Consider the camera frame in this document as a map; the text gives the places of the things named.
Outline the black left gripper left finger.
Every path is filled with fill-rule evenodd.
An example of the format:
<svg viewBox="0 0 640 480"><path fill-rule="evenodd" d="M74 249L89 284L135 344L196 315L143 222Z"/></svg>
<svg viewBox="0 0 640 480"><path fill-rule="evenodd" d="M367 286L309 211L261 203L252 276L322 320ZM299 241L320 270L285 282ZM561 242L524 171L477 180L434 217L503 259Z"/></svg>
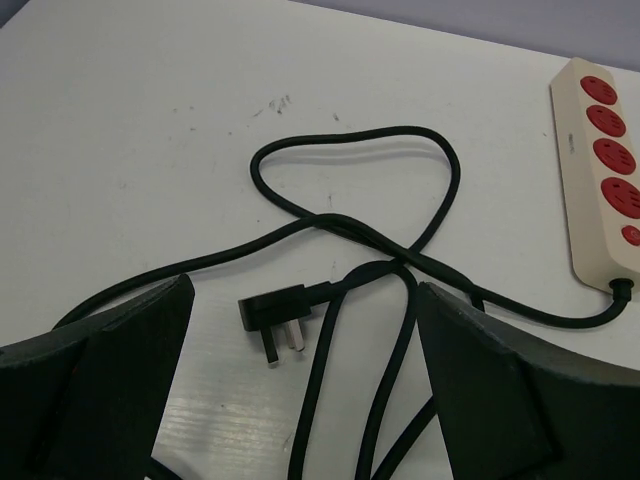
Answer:
<svg viewBox="0 0 640 480"><path fill-rule="evenodd" d="M3 346L2 478L145 478L194 297L181 275Z"/></svg>

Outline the beige power strip red sockets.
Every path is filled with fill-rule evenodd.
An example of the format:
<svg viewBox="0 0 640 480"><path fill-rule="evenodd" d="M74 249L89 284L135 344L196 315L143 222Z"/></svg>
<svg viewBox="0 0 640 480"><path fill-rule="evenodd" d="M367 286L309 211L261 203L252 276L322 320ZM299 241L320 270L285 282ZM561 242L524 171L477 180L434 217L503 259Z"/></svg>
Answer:
<svg viewBox="0 0 640 480"><path fill-rule="evenodd" d="M612 75L571 59L550 83L573 270L609 292L639 289L639 155Z"/></svg>

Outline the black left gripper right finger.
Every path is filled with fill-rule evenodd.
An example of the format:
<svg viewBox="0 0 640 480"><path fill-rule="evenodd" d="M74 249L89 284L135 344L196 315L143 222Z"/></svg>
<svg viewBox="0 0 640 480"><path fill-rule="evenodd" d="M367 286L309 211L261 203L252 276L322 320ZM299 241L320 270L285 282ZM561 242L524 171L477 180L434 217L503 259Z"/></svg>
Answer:
<svg viewBox="0 0 640 480"><path fill-rule="evenodd" d="M418 287L417 321L456 479L636 479L639 373Z"/></svg>

